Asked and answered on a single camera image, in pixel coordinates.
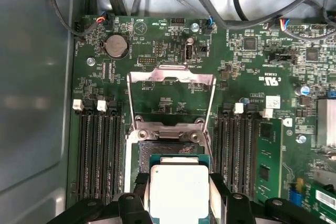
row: motherboard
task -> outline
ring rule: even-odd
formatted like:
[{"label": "motherboard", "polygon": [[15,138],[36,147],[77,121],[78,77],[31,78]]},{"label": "motherboard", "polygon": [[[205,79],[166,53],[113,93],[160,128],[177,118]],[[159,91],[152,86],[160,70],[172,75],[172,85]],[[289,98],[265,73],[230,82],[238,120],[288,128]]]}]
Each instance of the motherboard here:
[{"label": "motherboard", "polygon": [[[307,36],[329,29],[290,25]],[[275,23],[108,17],[75,43],[67,207],[132,191],[152,154],[205,153],[231,191],[289,199],[335,223],[335,64],[334,37],[298,41]]]}]

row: blue connector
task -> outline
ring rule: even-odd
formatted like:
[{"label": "blue connector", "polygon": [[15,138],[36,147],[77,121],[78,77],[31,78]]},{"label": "blue connector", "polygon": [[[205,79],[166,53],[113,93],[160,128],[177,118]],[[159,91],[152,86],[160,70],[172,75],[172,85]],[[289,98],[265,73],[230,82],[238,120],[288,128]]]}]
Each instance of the blue connector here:
[{"label": "blue connector", "polygon": [[291,189],[289,191],[289,201],[292,202],[293,204],[301,207],[302,205],[302,194],[298,193],[296,189]]}]

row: chip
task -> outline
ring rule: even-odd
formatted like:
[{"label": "chip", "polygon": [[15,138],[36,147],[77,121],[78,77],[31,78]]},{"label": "chip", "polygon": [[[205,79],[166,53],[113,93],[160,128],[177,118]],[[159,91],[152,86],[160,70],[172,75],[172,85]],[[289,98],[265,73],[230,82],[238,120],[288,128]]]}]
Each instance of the chip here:
[{"label": "chip", "polygon": [[257,49],[256,38],[244,38],[244,50],[255,51]]},{"label": "chip", "polygon": [[260,136],[263,138],[270,138],[271,128],[272,128],[272,125],[269,123],[260,124]]},{"label": "chip", "polygon": [[268,181],[268,179],[269,179],[269,168],[261,165],[260,169],[259,169],[259,177],[262,178],[265,181]]},{"label": "chip", "polygon": [[317,48],[307,48],[306,49],[306,60],[318,61],[319,60],[319,50]]},{"label": "chip", "polygon": [[227,81],[222,81],[220,87],[222,89],[226,89],[229,87],[229,83]]}]

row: blue capacitor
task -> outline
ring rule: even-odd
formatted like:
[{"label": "blue capacitor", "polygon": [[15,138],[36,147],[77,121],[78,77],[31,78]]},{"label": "blue capacitor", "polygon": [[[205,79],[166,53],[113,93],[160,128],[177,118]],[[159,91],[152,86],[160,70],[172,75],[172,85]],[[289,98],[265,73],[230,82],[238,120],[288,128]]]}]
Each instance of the blue capacitor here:
[{"label": "blue capacitor", "polygon": [[309,95],[310,88],[308,86],[300,86],[295,89],[296,95]]},{"label": "blue capacitor", "polygon": [[241,102],[244,105],[248,105],[250,103],[250,99],[242,97],[239,99],[239,102]]},{"label": "blue capacitor", "polygon": [[329,98],[336,98],[336,91],[329,91],[328,92],[328,97]]}]

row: mounting screw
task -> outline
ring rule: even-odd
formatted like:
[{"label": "mounting screw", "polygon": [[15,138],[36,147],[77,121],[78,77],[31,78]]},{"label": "mounting screw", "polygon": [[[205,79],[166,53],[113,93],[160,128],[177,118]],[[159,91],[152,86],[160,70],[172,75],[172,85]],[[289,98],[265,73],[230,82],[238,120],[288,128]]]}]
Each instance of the mounting screw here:
[{"label": "mounting screw", "polygon": [[283,205],[283,203],[280,200],[277,200],[277,199],[273,200],[272,203],[276,206],[282,206]]},{"label": "mounting screw", "polygon": [[96,60],[93,58],[93,57],[89,57],[87,60],[86,60],[86,64],[90,67],[94,66],[96,64]]},{"label": "mounting screw", "polygon": [[243,198],[242,195],[240,195],[240,194],[234,194],[233,197],[235,199],[242,199]]},{"label": "mounting screw", "polygon": [[304,135],[298,135],[296,138],[296,142],[299,144],[304,144],[307,141],[307,137]]},{"label": "mounting screw", "polygon": [[138,132],[138,138],[139,138],[140,140],[146,140],[147,137],[148,137],[147,131],[145,131],[145,130],[140,130],[140,131]]},{"label": "mounting screw", "polygon": [[91,201],[91,202],[88,203],[88,206],[92,207],[92,206],[95,206],[96,204],[97,204],[97,202]]},{"label": "mounting screw", "polygon": [[200,139],[200,136],[196,132],[194,132],[190,135],[190,141],[193,142],[193,143],[198,143],[199,139]]},{"label": "mounting screw", "polygon": [[200,25],[198,23],[192,23],[191,24],[191,27],[190,27],[190,30],[193,31],[194,33],[198,32],[200,29],[199,27]]}]

